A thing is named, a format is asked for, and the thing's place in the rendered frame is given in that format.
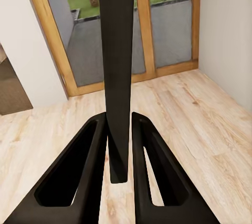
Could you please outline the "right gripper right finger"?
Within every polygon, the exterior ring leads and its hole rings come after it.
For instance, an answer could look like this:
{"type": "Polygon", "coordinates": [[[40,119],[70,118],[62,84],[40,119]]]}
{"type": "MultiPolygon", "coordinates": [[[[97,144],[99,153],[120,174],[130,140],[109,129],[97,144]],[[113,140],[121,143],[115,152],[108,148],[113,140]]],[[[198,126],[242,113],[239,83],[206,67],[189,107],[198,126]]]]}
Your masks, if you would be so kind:
{"type": "Polygon", "coordinates": [[[221,224],[151,120],[131,114],[135,224],[221,224]],[[144,146],[165,206],[152,203],[144,146]]]}

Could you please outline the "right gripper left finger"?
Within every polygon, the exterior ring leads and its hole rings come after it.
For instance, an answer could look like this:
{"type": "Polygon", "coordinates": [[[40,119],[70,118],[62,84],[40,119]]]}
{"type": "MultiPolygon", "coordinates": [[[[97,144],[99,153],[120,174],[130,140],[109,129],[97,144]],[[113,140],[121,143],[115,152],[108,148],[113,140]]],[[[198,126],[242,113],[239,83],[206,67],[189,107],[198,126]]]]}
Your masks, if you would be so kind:
{"type": "Polygon", "coordinates": [[[107,140],[102,112],[87,120],[3,224],[98,224],[107,140]]]}

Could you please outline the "poster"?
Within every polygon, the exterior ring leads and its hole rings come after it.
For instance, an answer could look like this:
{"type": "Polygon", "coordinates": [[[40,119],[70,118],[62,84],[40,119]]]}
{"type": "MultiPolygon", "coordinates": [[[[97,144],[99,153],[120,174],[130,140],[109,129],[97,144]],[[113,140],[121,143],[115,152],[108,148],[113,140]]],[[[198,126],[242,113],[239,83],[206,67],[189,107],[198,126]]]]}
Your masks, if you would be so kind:
{"type": "Polygon", "coordinates": [[[110,182],[128,181],[134,0],[99,0],[110,182]]]}

